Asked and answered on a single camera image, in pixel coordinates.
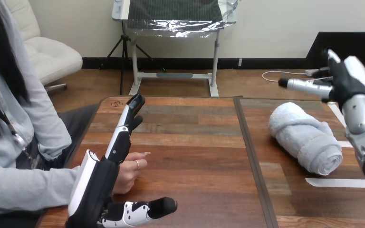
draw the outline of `white chair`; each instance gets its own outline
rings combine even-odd
[[[43,85],[82,68],[82,57],[77,51],[40,36],[40,28],[28,0],[5,0],[5,3],[19,26],[24,46]],[[46,87],[46,90],[66,87],[66,84],[60,84]]]

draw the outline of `black robotic glove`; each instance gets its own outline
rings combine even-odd
[[[357,94],[365,95],[365,85],[351,76],[351,72],[343,61],[337,62],[336,58],[329,56],[328,51],[323,54],[328,59],[329,75],[333,78],[333,89],[329,93],[329,100],[339,104],[342,111],[343,104]]]

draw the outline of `robotic hand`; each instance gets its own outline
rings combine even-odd
[[[68,206],[67,228],[123,228],[154,221],[177,210],[176,202],[164,197],[150,202],[113,202],[119,165],[129,153],[132,131],[142,122],[136,116],[144,97],[133,96],[125,106],[113,137],[101,160],[87,150]]]
[[[281,78],[279,86],[315,94],[323,102],[338,102],[346,122],[346,137],[354,147],[355,157],[365,175],[365,67],[354,56],[341,61],[332,50],[328,50],[325,57],[333,77],[332,85]]]

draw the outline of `gray sweater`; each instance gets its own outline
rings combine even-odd
[[[0,0],[0,13],[30,96],[30,104],[19,104],[0,76],[0,94],[4,101],[0,107],[19,135],[27,143],[35,135],[40,152],[52,160],[71,144],[71,138],[29,63],[20,31],[3,0]],[[3,129],[0,138],[0,213],[68,204],[79,167],[49,171],[16,169],[15,160],[22,149],[14,143],[7,125],[3,121],[0,124]]]

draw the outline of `rolled towel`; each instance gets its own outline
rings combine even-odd
[[[268,128],[279,144],[309,172],[328,175],[342,162],[342,148],[328,124],[292,102],[274,110]]]

